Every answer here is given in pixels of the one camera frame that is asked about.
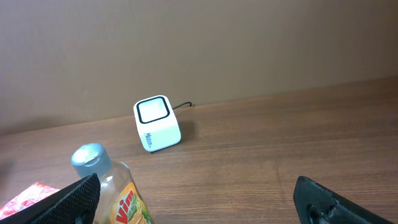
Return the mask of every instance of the bottle label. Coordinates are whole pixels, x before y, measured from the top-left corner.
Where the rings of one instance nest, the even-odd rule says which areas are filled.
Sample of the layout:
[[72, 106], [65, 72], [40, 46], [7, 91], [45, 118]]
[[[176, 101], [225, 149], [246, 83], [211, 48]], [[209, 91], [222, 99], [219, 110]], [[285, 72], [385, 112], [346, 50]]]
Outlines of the bottle label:
[[109, 219], [112, 224], [155, 224], [132, 182], [114, 202]]

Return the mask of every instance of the tabletop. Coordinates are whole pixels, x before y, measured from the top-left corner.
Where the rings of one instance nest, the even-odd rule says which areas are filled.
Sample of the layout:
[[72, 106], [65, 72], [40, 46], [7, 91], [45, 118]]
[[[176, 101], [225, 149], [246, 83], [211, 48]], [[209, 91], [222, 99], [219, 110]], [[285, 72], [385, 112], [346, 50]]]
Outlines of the tabletop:
[[398, 222], [398, 77], [175, 110], [178, 145], [146, 152], [132, 116], [0, 137], [0, 205], [33, 182], [63, 188], [100, 142], [157, 223], [299, 223], [305, 175]]

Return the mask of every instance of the wall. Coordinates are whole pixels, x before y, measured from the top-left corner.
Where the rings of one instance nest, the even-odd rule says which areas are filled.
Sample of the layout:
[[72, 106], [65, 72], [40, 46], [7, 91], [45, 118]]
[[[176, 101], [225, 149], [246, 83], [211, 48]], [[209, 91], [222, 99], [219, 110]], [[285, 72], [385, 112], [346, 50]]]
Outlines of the wall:
[[0, 1], [0, 132], [396, 75], [396, 0]]

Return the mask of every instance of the white device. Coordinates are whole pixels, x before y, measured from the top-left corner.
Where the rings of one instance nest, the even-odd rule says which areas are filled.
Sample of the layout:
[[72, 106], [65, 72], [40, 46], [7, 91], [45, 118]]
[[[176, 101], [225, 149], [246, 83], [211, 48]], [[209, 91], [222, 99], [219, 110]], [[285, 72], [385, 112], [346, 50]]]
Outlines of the white device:
[[154, 152], [181, 140], [173, 108], [166, 96], [153, 96], [134, 105], [138, 134], [144, 149]]

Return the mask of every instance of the plastic bottle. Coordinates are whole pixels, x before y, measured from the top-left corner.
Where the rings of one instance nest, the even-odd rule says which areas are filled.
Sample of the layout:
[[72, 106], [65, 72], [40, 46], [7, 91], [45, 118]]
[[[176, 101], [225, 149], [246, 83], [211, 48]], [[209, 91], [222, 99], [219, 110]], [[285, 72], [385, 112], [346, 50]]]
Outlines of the plastic bottle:
[[82, 146], [72, 155], [71, 163], [81, 178], [95, 172], [101, 182], [94, 223], [154, 224], [129, 167], [122, 162], [111, 161], [101, 144]]

